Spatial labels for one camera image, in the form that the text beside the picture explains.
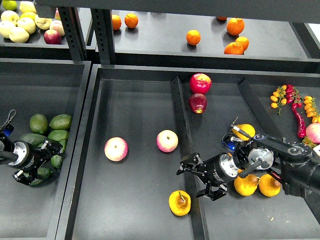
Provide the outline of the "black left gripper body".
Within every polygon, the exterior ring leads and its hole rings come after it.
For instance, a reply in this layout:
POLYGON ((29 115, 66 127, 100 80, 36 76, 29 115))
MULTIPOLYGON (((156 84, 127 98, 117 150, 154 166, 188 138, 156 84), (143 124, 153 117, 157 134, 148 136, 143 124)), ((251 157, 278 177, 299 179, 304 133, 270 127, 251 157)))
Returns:
POLYGON ((18 155, 17 160, 12 160, 7 165, 25 172, 41 167, 50 158, 49 151, 26 141, 15 141, 13 143, 13 153, 18 155))

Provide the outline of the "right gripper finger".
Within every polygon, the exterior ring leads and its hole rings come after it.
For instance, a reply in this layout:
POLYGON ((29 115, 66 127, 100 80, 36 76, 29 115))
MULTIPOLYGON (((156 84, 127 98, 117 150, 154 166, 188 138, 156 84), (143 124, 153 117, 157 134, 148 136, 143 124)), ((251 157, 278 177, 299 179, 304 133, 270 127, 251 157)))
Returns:
POLYGON ((198 152, 184 156, 179 164, 180 166, 176 172, 176 175, 180 175, 185 172, 194 174, 196 176, 204 175, 204 164, 198 152))
POLYGON ((217 190, 212 190, 212 186, 207 184, 204 189, 197 192, 196 197, 197 198, 207 197, 207 198, 210 198, 212 201, 216 201, 226 196, 227 193, 228 193, 228 188, 224 184, 219 185, 217 190))

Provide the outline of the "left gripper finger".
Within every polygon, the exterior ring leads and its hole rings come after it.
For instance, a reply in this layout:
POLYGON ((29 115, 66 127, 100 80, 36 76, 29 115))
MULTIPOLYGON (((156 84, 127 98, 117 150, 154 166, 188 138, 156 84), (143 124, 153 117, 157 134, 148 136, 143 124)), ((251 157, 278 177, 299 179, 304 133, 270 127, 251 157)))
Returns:
POLYGON ((43 159, 49 159, 53 156, 64 157, 63 145, 55 140, 45 140, 41 146, 41 156, 43 159))
POLYGON ((38 179, 38 174, 35 171, 24 172, 18 170, 12 174, 12 177, 18 182, 26 186, 31 186, 38 179))

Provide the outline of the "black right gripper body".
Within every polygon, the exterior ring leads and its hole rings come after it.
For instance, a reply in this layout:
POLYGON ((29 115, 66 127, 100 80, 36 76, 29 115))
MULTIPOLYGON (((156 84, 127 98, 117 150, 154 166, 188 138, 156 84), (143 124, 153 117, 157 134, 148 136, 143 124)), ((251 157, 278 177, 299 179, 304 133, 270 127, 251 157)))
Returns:
POLYGON ((198 171, 200 172, 198 178, 204 184, 211 182, 215 187, 231 182, 238 176, 238 168, 232 155, 225 152, 201 163, 198 171))

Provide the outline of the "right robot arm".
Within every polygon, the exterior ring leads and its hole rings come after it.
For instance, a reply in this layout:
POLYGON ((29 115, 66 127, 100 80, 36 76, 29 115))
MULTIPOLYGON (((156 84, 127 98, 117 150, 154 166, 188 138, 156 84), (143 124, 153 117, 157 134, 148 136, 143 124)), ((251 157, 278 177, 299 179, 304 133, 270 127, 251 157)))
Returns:
POLYGON ((180 162, 177 175, 191 173, 205 185, 197 192, 198 198, 220 199, 228 192, 227 183, 257 171, 278 181, 286 195, 305 199, 320 192, 320 157, 304 143, 287 143, 267 134, 250 136, 231 125, 221 145, 225 152, 208 160, 202 161, 195 152, 180 162))

